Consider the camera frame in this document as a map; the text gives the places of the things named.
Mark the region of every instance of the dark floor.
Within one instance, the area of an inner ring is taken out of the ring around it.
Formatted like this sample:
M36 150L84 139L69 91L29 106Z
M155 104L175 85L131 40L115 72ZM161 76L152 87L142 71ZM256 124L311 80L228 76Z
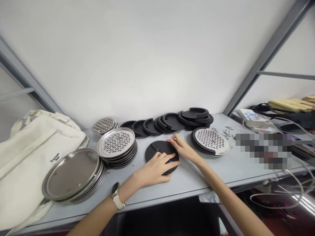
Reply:
M128 212L122 235L211 235L209 218L198 197Z

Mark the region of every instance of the stack of stainless steel plates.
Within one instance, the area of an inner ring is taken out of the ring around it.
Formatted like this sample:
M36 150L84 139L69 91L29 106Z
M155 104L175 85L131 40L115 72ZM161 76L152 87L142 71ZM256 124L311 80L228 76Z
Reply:
M106 132L118 127L118 123L114 118L107 117L97 121L93 126L92 130L96 132L100 137Z
M96 145L100 157L113 169L129 165L138 151L132 129L119 127L104 134Z
M43 195L55 203L78 204L91 197L106 176L105 163L90 148L69 153L46 175Z
M193 144L202 152L222 156L230 151L227 139L217 131L209 128L197 128L191 133Z

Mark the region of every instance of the hand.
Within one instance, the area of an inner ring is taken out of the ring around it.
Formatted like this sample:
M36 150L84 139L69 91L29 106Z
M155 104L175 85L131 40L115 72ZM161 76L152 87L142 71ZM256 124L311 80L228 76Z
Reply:
M138 169L133 176L136 178L140 188L169 182L172 174L162 174L180 164L180 161L167 163L174 156L175 153L166 155L166 153L161 154L160 152L157 152L151 160Z
M195 150L193 150L178 134L174 134L170 140L167 140L167 142L171 143L182 157L188 159L192 163L196 164L196 162L201 159Z

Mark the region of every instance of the white watch strap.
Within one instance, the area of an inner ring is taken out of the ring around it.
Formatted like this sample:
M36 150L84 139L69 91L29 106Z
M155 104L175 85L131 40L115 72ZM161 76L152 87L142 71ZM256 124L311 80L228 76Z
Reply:
M124 208L124 207L126 206L126 204L122 204L122 203L121 203L121 201L120 201L118 195L116 195L116 196L113 197L113 201L114 201L116 207L117 207L119 210L122 209L122 208Z

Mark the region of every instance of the metal shelf frame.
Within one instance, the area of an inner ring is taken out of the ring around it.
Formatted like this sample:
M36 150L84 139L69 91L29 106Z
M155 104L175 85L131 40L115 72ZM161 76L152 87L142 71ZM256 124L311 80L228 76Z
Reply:
M299 75L265 71L265 68L281 49L299 23L304 19L307 11L314 4L315 0L297 0L295 2L225 108L225 115L230 116L232 114L260 75L315 80L315 75ZM22 64L1 37L0 67L7 71L22 88L20 91L0 96L0 102L22 94L28 94L47 111L62 113L58 105L52 100L49 94L37 82L34 76L27 70L27 68Z
M245 97L247 92L251 89L251 87L257 81L260 75L315 80L315 75L287 74L265 71L266 67L269 65L269 63L272 61L272 59L278 53L281 47L285 44L293 31L301 23L306 13L313 5L315 5L315 0L297 0L294 3L288 14L285 16L285 18L277 28L276 32L273 34L269 42L264 47L263 51L257 58L256 62L243 80L242 84L228 103L223 112L225 115L232 115L232 112L242 101L242 99Z
M28 94L35 102L39 103L43 109L53 113L63 113L1 37L0 67L21 87L19 91L0 96L0 102Z

